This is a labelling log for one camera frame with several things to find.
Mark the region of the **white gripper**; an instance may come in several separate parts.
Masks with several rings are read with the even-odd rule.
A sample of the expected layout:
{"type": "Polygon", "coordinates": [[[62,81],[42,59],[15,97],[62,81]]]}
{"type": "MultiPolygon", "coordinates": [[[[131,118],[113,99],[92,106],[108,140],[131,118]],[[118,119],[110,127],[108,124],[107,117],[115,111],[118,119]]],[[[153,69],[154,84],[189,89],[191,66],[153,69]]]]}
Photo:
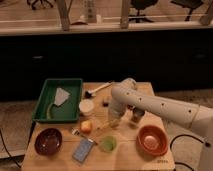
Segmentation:
{"type": "Polygon", "coordinates": [[[120,120],[126,112],[126,106],[115,102],[111,101],[108,107],[108,119],[109,119],[109,126],[111,128],[116,128],[120,124],[120,120]]]}

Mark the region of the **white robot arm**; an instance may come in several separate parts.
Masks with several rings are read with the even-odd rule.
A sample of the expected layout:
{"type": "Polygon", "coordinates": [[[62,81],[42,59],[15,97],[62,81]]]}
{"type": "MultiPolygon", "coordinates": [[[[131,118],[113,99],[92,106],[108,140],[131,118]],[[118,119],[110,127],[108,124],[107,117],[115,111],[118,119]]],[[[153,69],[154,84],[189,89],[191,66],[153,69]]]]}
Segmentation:
{"type": "Polygon", "coordinates": [[[127,78],[111,89],[108,120],[119,123],[128,105],[168,119],[204,138],[198,171],[213,171],[213,109],[199,104],[145,95],[137,90],[137,83],[127,78]]]}

